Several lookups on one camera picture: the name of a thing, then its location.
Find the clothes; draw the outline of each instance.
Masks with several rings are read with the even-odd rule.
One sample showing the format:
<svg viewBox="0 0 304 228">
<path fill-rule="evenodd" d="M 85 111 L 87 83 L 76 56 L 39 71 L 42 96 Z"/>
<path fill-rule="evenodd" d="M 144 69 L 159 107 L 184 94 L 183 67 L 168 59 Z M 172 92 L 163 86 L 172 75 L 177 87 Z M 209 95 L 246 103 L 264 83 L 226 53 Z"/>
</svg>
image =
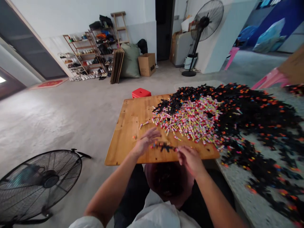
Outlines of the clothes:
<svg viewBox="0 0 304 228">
<path fill-rule="evenodd" d="M 233 194 L 219 171 L 207 170 L 226 199 L 234 206 Z M 69 228 L 102 228 L 95 217 L 86 216 L 76 220 Z M 207 206 L 194 182 L 191 196 L 178 211 L 170 202 L 150 190 L 142 165 L 137 164 L 132 172 L 126 192 L 114 214 L 115 228 L 135 227 L 213 227 Z"/>
<path fill-rule="evenodd" d="M 152 190 L 147 195 L 144 208 L 135 217 L 128 228 L 200 228 L 197 222 L 186 213 L 178 211 L 171 203 L 163 202 Z M 103 228 L 102 223 L 93 216 L 76 220 L 69 228 Z"/>
</svg>

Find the doorway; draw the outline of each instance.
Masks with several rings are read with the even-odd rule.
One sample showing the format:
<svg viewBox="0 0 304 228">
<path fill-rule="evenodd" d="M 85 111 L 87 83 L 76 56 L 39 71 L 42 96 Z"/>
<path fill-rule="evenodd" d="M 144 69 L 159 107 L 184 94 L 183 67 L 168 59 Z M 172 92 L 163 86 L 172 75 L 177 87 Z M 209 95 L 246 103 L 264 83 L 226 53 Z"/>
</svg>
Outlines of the doorway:
<svg viewBox="0 0 304 228">
<path fill-rule="evenodd" d="M 157 60 L 168 60 L 171 50 L 175 0 L 155 0 Z"/>
<path fill-rule="evenodd" d="M 25 85 L 0 67 L 0 100 L 25 88 Z"/>
<path fill-rule="evenodd" d="M 46 80 L 67 77 L 5 0 L 0 0 L 0 37 Z"/>
</svg>

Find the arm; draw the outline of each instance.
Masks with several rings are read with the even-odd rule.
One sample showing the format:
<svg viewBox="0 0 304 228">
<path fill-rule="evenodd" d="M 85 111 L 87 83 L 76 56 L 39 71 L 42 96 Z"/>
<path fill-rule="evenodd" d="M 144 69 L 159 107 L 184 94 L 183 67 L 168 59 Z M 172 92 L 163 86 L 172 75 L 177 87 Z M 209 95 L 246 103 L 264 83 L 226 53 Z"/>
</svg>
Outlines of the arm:
<svg viewBox="0 0 304 228">
<path fill-rule="evenodd" d="M 179 162 L 181 165 L 185 165 L 196 179 L 214 227 L 246 227 L 207 173 L 197 151 L 188 146 L 179 147 L 178 149 Z"/>
<path fill-rule="evenodd" d="M 104 227 L 107 226 L 124 196 L 138 158 L 144 154 L 148 146 L 155 141 L 155 138 L 160 136 L 160 132 L 156 128 L 152 128 L 137 141 L 124 161 L 93 196 L 85 210 L 85 216 L 94 216 L 101 221 Z"/>
</svg>

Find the hand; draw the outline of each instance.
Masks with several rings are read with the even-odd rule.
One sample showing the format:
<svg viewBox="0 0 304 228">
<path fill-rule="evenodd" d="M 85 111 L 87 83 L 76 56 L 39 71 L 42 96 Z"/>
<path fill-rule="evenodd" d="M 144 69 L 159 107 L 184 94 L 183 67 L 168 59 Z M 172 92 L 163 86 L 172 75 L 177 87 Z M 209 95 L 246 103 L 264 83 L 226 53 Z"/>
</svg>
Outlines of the hand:
<svg viewBox="0 0 304 228">
<path fill-rule="evenodd" d="M 184 165 L 194 178 L 207 173 L 199 153 L 189 146 L 178 147 L 178 161 Z"/>
<path fill-rule="evenodd" d="M 161 133 L 156 127 L 147 130 L 140 140 L 136 142 L 135 147 L 131 150 L 131 153 L 140 157 L 143 155 L 150 144 L 157 141 L 157 137 L 160 137 Z"/>
</svg>

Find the window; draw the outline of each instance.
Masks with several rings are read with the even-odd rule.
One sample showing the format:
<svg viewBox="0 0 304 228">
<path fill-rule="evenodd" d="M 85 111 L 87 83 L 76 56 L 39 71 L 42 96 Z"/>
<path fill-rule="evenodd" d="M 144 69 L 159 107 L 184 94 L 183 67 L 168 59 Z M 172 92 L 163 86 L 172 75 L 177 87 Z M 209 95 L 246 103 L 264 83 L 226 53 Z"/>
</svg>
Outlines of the window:
<svg viewBox="0 0 304 228">
<path fill-rule="evenodd" d="M 3 79 L 3 78 L 0 77 L 0 83 L 1 82 L 5 82 L 5 79 Z"/>
<path fill-rule="evenodd" d="M 257 5 L 257 10 L 262 8 L 267 8 L 271 6 L 275 6 L 277 3 L 283 0 L 260 0 L 259 4 Z"/>
</svg>

